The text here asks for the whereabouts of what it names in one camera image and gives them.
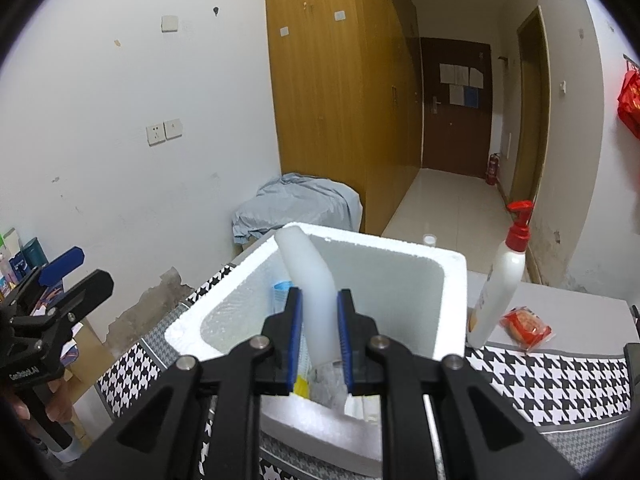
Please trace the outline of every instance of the houndstooth tablecloth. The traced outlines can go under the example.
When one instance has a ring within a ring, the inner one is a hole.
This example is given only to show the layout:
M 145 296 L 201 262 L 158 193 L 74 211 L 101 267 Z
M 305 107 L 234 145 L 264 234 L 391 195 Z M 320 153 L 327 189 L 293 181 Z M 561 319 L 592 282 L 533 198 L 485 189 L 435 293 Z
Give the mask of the houndstooth tablecloth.
M 164 332 L 234 266 L 223 267 L 149 334 L 141 338 L 96 383 L 114 417 L 178 357 Z M 630 409 L 624 356 L 583 356 L 559 352 L 524 352 L 504 346 L 466 350 L 473 368 L 483 374 L 514 408 L 579 471 L 585 471 L 610 442 Z M 215 398 L 203 434 L 200 473 L 209 450 Z M 263 480 L 367 480 L 292 449 L 262 432 L 260 476 Z

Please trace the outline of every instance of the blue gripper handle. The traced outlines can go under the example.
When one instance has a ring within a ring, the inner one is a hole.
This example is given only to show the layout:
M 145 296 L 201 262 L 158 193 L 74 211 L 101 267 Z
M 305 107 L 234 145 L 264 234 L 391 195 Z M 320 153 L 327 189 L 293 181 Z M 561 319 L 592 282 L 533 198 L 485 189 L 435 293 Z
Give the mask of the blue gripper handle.
M 38 283 L 42 286 L 54 286 L 72 270 L 84 263 L 84 253 L 80 247 L 71 247 L 66 253 L 60 254 L 50 264 L 42 267 Z

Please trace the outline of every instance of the wooden wardrobe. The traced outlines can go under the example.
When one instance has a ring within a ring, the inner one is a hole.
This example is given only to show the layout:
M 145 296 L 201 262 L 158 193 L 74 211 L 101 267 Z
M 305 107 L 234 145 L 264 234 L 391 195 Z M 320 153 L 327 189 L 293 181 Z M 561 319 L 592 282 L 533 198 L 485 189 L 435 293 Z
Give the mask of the wooden wardrobe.
M 420 168 L 422 69 L 411 0 L 266 0 L 283 173 L 344 182 L 381 234 Z

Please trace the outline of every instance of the hand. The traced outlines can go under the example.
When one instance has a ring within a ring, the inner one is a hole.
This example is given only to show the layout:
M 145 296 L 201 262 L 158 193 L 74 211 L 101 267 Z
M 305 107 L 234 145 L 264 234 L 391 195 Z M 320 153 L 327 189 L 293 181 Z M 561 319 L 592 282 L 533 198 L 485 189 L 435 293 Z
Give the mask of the hand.
M 53 397 L 46 405 L 47 416 L 53 422 L 65 424 L 71 420 L 73 413 L 69 387 L 64 378 L 56 379 L 49 383 L 49 389 L 53 392 Z M 2 396 L 11 404 L 15 414 L 20 420 L 30 420 L 31 413 L 27 406 L 10 390 L 3 390 Z

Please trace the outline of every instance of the screw head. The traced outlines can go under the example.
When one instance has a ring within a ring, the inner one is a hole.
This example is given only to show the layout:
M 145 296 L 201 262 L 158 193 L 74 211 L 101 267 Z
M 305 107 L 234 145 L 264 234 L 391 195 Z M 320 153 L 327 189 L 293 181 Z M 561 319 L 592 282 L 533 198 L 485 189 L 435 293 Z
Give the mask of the screw head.
M 444 357 L 442 363 L 451 370 L 460 370 L 465 364 L 465 360 L 459 355 L 449 354 Z
M 271 344 L 269 338 L 265 335 L 254 335 L 249 341 L 249 345 L 251 348 L 255 348 L 256 350 L 264 350 Z
M 377 350 L 384 350 L 385 348 L 389 348 L 391 340 L 386 335 L 375 335 L 370 339 L 369 343 Z
M 198 362 L 196 358 L 192 355 L 182 355 L 178 357 L 178 360 L 175 362 L 178 370 L 182 370 L 183 372 L 188 372 L 189 370 L 195 368 L 195 365 Z

